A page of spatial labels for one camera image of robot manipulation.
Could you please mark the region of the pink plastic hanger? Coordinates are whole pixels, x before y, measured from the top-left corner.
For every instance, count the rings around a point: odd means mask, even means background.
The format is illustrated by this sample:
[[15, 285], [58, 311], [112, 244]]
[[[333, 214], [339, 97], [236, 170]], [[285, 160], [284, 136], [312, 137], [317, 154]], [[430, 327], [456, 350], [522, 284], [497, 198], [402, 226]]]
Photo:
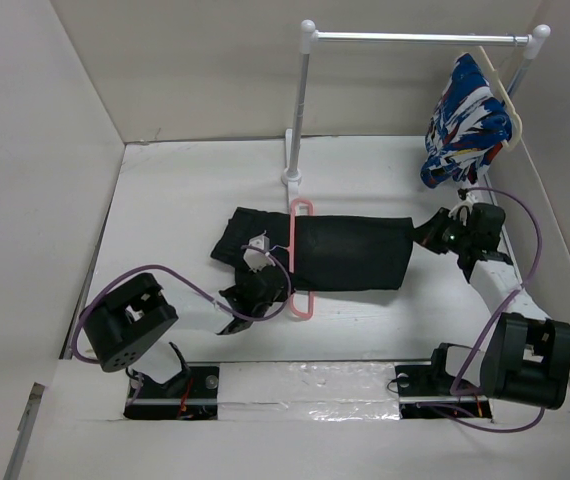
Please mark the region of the pink plastic hanger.
[[[289, 244], [285, 248], [288, 254], [288, 273], [293, 278], [295, 273], [295, 252], [296, 252], [296, 219], [298, 218], [299, 209], [303, 209], [303, 213], [307, 216], [314, 215], [314, 205], [311, 201], [303, 198], [294, 199], [290, 203], [289, 210]], [[300, 320], [310, 320], [314, 315], [315, 297], [312, 291], [306, 293], [307, 306], [305, 310], [299, 310], [296, 306], [294, 287], [289, 288], [288, 299], [286, 301], [287, 309], [291, 314]]]

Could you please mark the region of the black trousers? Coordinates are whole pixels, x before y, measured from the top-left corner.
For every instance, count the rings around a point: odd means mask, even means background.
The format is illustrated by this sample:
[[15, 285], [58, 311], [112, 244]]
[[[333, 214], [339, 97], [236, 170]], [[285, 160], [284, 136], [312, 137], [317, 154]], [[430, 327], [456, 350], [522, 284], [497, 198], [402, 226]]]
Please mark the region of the black trousers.
[[[239, 207], [228, 220], [211, 258], [246, 271], [241, 247], [264, 234], [286, 265], [289, 220], [285, 213]], [[413, 249], [413, 221], [360, 216], [296, 218], [294, 272], [296, 290], [349, 292], [401, 288]]]

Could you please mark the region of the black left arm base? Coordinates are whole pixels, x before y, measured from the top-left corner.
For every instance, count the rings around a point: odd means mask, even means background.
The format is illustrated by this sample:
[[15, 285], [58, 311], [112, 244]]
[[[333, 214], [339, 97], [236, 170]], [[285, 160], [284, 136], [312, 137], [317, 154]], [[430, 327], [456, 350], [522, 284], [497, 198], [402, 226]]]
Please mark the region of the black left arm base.
[[130, 374], [130, 386], [123, 415], [140, 421], [208, 421], [218, 419], [219, 364], [196, 364], [190, 367], [191, 378], [178, 390], [168, 393], [161, 384], [142, 374]]

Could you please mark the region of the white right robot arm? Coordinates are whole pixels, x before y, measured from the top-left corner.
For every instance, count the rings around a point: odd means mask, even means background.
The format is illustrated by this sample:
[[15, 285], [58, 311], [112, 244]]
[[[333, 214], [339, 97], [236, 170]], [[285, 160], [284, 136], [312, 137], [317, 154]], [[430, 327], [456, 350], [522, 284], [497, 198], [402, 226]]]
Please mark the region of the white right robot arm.
[[480, 394], [559, 409], [570, 373], [570, 325], [552, 319], [526, 291], [510, 256], [499, 249], [506, 219], [498, 206], [463, 201], [441, 208], [415, 228], [412, 240], [453, 253], [465, 280], [492, 315], [471, 347], [441, 344], [427, 381], [438, 393]]

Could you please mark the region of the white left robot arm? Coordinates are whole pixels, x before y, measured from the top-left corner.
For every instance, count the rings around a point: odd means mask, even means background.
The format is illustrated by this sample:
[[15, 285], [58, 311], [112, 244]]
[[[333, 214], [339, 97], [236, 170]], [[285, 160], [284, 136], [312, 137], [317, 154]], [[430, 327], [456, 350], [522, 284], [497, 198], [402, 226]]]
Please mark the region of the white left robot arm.
[[156, 344], [168, 332], [238, 334], [277, 317], [292, 291], [282, 266], [248, 273], [215, 295], [166, 266], [136, 267], [111, 281], [82, 310], [70, 341], [72, 356], [105, 373], [131, 368], [164, 395], [177, 396], [187, 387], [189, 367], [179, 349], [174, 350], [178, 365], [160, 357]]

